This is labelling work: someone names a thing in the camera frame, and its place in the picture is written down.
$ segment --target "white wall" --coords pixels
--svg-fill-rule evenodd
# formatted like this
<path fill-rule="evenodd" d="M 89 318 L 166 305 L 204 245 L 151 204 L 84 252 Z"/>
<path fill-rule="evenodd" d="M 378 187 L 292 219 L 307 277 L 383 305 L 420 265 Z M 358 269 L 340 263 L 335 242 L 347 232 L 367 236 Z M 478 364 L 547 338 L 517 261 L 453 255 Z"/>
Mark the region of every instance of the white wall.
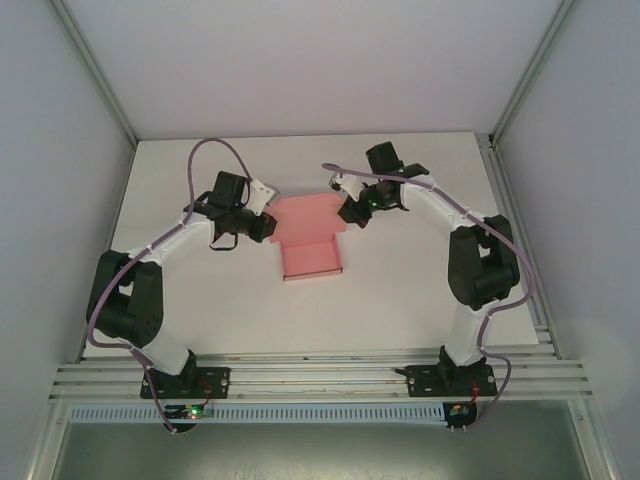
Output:
<path fill-rule="evenodd" d="M 489 132 L 558 0 L 68 0 L 141 139 Z"/>
<path fill-rule="evenodd" d="M 73 359 L 130 151 L 44 1 L 0 15 L 0 478 Z"/>
<path fill-rule="evenodd" d="M 625 478 L 640 417 L 640 3 L 583 0 L 504 144 L 561 340 Z"/>

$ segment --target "white tabletop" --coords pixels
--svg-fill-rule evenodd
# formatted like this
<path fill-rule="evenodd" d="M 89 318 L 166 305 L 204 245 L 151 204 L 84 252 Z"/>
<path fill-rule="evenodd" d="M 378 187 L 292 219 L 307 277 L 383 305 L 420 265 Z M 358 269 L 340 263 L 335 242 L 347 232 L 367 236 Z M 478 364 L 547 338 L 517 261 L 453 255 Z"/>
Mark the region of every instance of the white tabletop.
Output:
<path fill-rule="evenodd" d="M 365 151 L 391 140 L 405 164 L 421 163 L 475 211 L 497 213 L 472 133 L 341 135 L 231 139 L 251 174 L 283 195 L 328 191 L 322 162 L 368 170 Z M 186 159 L 194 140 L 141 142 L 113 242 L 148 243 L 175 224 L 188 203 Z M 241 173 L 222 145 L 194 161 L 196 195 L 219 170 Z M 338 235 L 341 275 L 282 281 L 278 244 L 241 238 L 233 252 L 204 247 L 164 279 L 164 326 L 196 354 L 361 351 L 438 347 L 455 299 L 447 283 L 448 245 L 410 213 L 379 212 L 366 229 Z M 520 297 L 516 287 L 511 299 Z M 487 345 L 537 343 L 526 307 L 499 313 Z M 87 357 L 127 355 L 87 346 Z"/>

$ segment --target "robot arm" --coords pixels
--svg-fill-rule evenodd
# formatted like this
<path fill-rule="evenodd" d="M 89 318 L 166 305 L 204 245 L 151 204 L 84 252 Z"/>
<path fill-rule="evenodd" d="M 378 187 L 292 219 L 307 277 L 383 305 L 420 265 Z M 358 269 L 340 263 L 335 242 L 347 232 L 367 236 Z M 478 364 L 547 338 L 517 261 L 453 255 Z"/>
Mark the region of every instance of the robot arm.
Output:
<path fill-rule="evenodd" d="M 366 185 L 355 175 L 336 173 L 330 185 L 349 195 L 339 215 L 347 223 L 364 228 L 373 212 L 399 208 L 417 214 L 436 228 L 449 243 L 448 282 L 459 302 L 450 335 L 441 350 L 441 363 L 449 370 L 457 370 L 484 362 L 477 345 L 482 321 L 489 309 L 507 298 L 520 276 L 515 254 L 469 216 L 484 219 L 511 240 L 509 222 L 501 215 L 487 218 L 455 208 L 452 203 L 459 206 L 459 202 L 444 193 L 424 167 L 405 166 L 398 160 L 390 142 L 368 150 L 367 158 L 374 174 L 414 179 L 430 188 L 393 180 Z"/>
<path fill-rule="evenodd" d="M 249 196 L 243 204 L 247 184 Z M 145 245 L 124 253 L 109 250 L 100 257 L 87 321 L 116 273 L 145 248 L 151 250 L 111 292 L 98 315 L 96 328 L 150 363 L 159 383 L 164 379 L 180 391 L 190 390 L 197 369 L 196 357 L 163 328 L 163 279 L 194 251 L 211 246 L 224 234 L 233 235 L 235 245 L 239 234 L 256 242 L 269 237 L 276 221 L 264 209 L 276 196 L 275 189 L 259 180 L 249 183 L 245 177 L 220 172 L 213 190 L 198 197 L 193 214 L 186 223 L 186 216 L 181 217 L 182 228 L 174 235 L 153 249 Z"/>

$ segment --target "gray floor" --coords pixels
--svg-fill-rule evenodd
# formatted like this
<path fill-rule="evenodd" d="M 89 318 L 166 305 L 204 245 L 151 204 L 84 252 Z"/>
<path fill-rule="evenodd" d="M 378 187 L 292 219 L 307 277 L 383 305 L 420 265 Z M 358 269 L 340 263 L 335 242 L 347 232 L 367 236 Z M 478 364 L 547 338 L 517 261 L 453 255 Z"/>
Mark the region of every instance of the gray floor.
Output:
<path fill-rule="evenodd" d="M 477 430 L 345 425 L 70 425 L 58 480 L 588 478 L 566 405 L 502 403 Z"/>

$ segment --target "purple cable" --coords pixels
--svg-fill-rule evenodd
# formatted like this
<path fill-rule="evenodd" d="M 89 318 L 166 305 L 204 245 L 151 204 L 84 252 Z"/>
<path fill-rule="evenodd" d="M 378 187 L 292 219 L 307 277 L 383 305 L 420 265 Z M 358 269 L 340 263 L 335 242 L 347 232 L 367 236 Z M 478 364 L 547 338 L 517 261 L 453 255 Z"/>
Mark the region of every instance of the purple cable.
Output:
<path fill-rule="evenodd" d="M 484 231 L 486 231 L 490 235 L 493 235 L 498 240 L 500 240 L 520 260 L 520 263 L 522 264 L 522 266 L 524 267 L 524 269 L 525 269 L 525 271 L 527 273 L 527 275 L 526 275 L 527 276 L 527 290 L 526 290 L 525 294 L 522 296 L 522 298 L 520 298 L 520 299 L 518 299 L 518 300 L 516 300 L 514 302 L 507 303 L 507 304 L 504 304 L 504 305 L 498 305 L 496 307 L 490 308 L 487 311 L 487 314 L 485 315 L 484 319 L 482 320 L 482 323 L 480 324 L 480 329 L 478 330 L 478 337 L 476 339 L 476 345 L 478 346 L 478 350 L 480 350 L 480 353 L 482 353 L 487 358 L 494 358 L 494 359 L 502 360 L 503 362 L 505 362 L 505 364 L 507 366 L 507 373 L 506 373 L 506 375 L 504 377 L 504 381 L 502 382 L 502 385 L 500 385 L 500 388 L 498 389 L 498 392 L 496 393 L 495 397 L 493 397 L 491 402 L 489 402 L 489 405 L 487 405 L 487 407 L 485 408 L 482 416 L 480 416 L 473 424 L 471 424 L 469 426 L 469 428 L 465 429 L 465 431 L 475 428 L 478 425 L 478 423 L 480 423 L 480 421 L 487 416 L 487 413 L 489 412 L 489 410 L 491 408 L 493 408 L 493 406 L 498 402 L 498 400 L 500 399 L 500 397 L 504 393 L 505 389 L 507 388 L 507 384 L 509 383 L 509 380 L 511 379 L 511 369 L 512 369 L 511 361 L 505 355 L 501 355 L 501 354 L 498 354 L 498 353 L 489 353 L 486 350 L 484 350 L 484 348 L 482 347 L 482 344 L 484 342 L 484 334 L 485 334 L 485 332 L 487 330 L 487 326 L 489 325 L 489 321 L 491 320 L 491 317 L 495 313 L 502 312 L 502 311 L 505 311 L 505 310 L 509 310 L 511 308 L 519 307 L 520 305 L 523 305 L 527 301 L 529 301 L 529 299 L 533 296 L 533 293 L 535 292 L 535 289 L 536 289 L 536 278 L 535 278 L 535 275 L 533 273 L 533 268 L 531 266 L 531 263 L 529 262 L 529 259 L 527 259 L 527 256 L 524 253 L 524 251 L 522 251 L 520 248 L 518 248 L 512 241 L 510 241 L 508 238 L 506 238 L 500 232 L 496 231 L 494 228 L 492 228 L 489 225 L 487 225 L 481 219 L 475 217 L 474 215 L 471 215 L 469 213 L 469 209 L 467 209 L 467 208 L 463 207 L 462 205 L 460 205 L 457 201 L 455 201 L 453 198 L 451 198 L 446 192 L 444 192 L 443 190 L 441 190 L 440 188 L 438 188 L 438 187 L 436 187 L 434 185 L 429 185 L 429 184 L 421 182 L 419 180 L 414 180 L 412 178 L 398 177 L 398 176 L 395 176 L 395 175 L 378 175 L 378 174 L 374 174 L 374 173 L 358 172 L 356 170 L 347 170 L 347 169 L 341 168 L 338 165 L 335 165 L 333 163 L 323 163 L 322 164 L 322 168 L 324 168 L 325 170 L 329 170 L 331 172 L 340 173 L 342 175 L 344 175 L 344 174 L 356 175 L 358 177 L 364 177 L 364 178 L 374 178 L 374 179 L 381 179 L 381 180 L 392 180 L 394 182 L 409 183 L 411 185 L 416 185 L 418 187 L 426 188 L 429 191 L 433 191 L 435 194 L 437 194 L 445 202 L 447 202 L 449 205 L 451 205 L 459 213 L 464 215 L 466 218 L 471 220 L 473 223 L 478 225 L 480 228 L 482 228 Z"/>
<path fill-rule="evenodd" d="M 127 345 L 124 343 L 102 343 L 97 341 L 94 336 L 94 330 L 96 328 L 96 322 L 98 321 L 98 316 L 100 315 L 100 312 L 104 307 L 104 304 L 107 302 L 107 299 L 109 298 L 109 295 L 111 295 L 111 292 L 113 292 L 113 290 L 118 286 L 122 277 L 124 277 L 126 273 L 129 270 L 131 270 L 131 268 L 136 263 L 138 263 L 144 256 L 146 256 L 148 253 L 151 253 L 151 251 L 161 243 L 173 237 L 176 233 L 178 233 L 180 230 L 184 228 L 184 225 L 186 225 L 189 222 L 189 219 L 193 215 L 193 209 L 195 208 L 195 191 L 193 188 L 193 174 L 192 174 L 192 168 L 191 168 L 193 165 L 193 158 L 198 148 L 200 148 L 201 145 L 204 145 L 205 143 L 209 143 L 209 142 L 220 143 L 225 147 L 227 147 L 229 150 L 231 150 L 231 153 L 233 153 L 233 155 L 236 157 L 236 159 L 240 163 L 240 166 L 242 167 L 242 170 L 244 171 L 244 174 L 246 175 L 247 179 L 249 180 L 249 182 L 251 182 L 252 177 L 249 174 L 249 170 L 247 169 L 247 166 L 244 164 L 244 161 L 240 157 L 240 154 L 236 151 L 235 148 L 231 146 L 231 144 L 229 144 L 228 142 L 220 138 L 205 138 L 203 140 L 200 140 L 198 143 L 196 143 L 191 149 L 191 153 L 189 153 L 189 160 L 187 161 L 187 183 L 189 185 L 189 208 L 187 209 L 187 214 L 184 216 L 184 219 L 182 220 L 182 222 L 178 223 L 175 227 L 173 227 L 172 229 L 170 229 L 169 231 L 167 231 L 166 233 L 164 233 L 163 235 L 155 239 L 151 243 L 150 248 L 149 247 L 144 248 L 140 253 L 138 253 L 135 257 L 129 260 L 124 265 L 124 267 L 120 269 L 120 271 L 111 279 L 111 281 L 107 285 L 107 288 L 104 289 L 104 292 L 102 292 L 102 295 L 100 295 L 100 298 L 98 299 L 98 302 L 96 303 L 96 306 L 93 309 L 93 313 L 91 314 L 91 317 L 89 318 L 89 323 L 87 325 L 87 340 L 91 345 L 99 348 L 124 348 L 125 350 L 129 350 L 133 355 L 133 357 L 140 363 L 140 365 L 142 365 L 142 368 L 144 369 L 144 374 L 147 378 L 147 382 L 149 382 L 149 389 L 151 390 L 151 395 L 153 396 L 153 400 L 155 401 L 156 407 L 158 407 L 158 411 L 160 412 L 160 416 L 162 417 L 162 420 L 164 421 L 165 425 L 167 426 L 167 428 L 172 434 L 175 433 L 176 429 L 173 427 L 173 425 L 171 425 L 171 422 L 165 415 L 164 410 L 160 405 L 160 401 L 158 400 L 156 389 L 153 386 L 153 382 L 151 381 L 151 375 L 149 375 L 149 372 L 148 372 L 149 368 L 153 366 L 153 362 L 151 362 L 151 360 L 145 357 L 141 352 L 134 350 L 130 345 Z"/>

